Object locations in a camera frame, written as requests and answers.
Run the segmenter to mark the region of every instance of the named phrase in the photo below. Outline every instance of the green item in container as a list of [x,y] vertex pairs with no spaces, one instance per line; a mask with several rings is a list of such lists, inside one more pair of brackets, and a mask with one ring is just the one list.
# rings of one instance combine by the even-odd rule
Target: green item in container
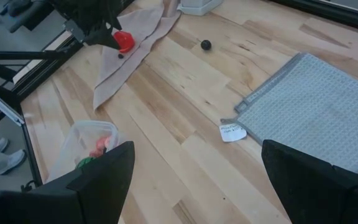
[[91,161],[94,160],[94,159],[95,159],[95,158],[93,158],[93,157],[84,158],[84,159],[82,159],[82,160],[77,164],[77,166],[75,166],[75,168],[76,168],[76,169],[81,168],[81,167],[83,167],[85,164],[91,162]]

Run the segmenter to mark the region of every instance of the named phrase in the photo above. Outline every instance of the metal frame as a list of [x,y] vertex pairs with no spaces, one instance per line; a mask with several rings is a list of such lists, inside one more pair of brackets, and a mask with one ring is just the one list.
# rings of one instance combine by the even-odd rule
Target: metal frame
[[358,10],[321,0],[271,0],[301,11],[358,28]]
[[[0,55],[0,59],[12,59],[12,56],[18,56],[16,59],[29,59],[32,56],[37,59],[43,59],[38,65],[27,72],[15,85],[15,87],[9,91],[0,86],[0,98],[4,100],[9,106],[16,110],[20,115],[23,115],[20,102],[29,96],[38,86],[40,86],[47,78],[49,78],[55,71],[60,68],[70,57],[72,57],[77,51],[82,48],[83,44],[79,43],[73,36],[70,36],[65,40],[54,52],[30,52],[26,54],[20,52],[19,54],[7,54]],[[0,111],[0,120],[3,119],[5,114]],[[42,185],[42,179],[40,176],[37,160],[31,145],[29,132],[27,126],[24,124],[21,126],[24,133],[24,140],[26,143],[27,155],[29,157],[30,169],[33,175],[35,185],[38,187]]]

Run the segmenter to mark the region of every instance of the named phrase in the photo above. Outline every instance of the black ball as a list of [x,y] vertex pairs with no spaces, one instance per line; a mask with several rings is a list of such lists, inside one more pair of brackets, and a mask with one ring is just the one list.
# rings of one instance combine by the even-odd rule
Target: black ball
[[201,48],[203,50],[210,50],[212,47],[212,44],[211,44],[211,41],[209,40],[203,40],[202,43],[201,43]]

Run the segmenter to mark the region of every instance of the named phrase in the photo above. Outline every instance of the plastic container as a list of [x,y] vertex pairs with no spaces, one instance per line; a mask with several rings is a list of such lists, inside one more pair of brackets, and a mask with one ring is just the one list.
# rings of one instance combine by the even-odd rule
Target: plastic container
[[96,141],[110,137],[106,151],[114,149],[123,142],[115,125],[104,121],[76,121],[60,148],[60,155],[49,172],[47,182],[61,177],[75,169],[76,165],[96,149]]
[[223,0],[181,0],[178,9],[185,14],[203,16],[222,2]]

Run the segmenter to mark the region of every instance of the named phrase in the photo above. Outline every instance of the clear plastic container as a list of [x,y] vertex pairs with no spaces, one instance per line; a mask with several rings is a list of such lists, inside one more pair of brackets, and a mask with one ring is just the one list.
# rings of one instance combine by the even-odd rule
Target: clear plastic container
[[60,155],[49,172],[47,182],[61,177],[75,169],[76,165],[96,149],[96,141],[110,137],[106,151],[123,142],[115,125],[104,121],[76,121],[60,148]]

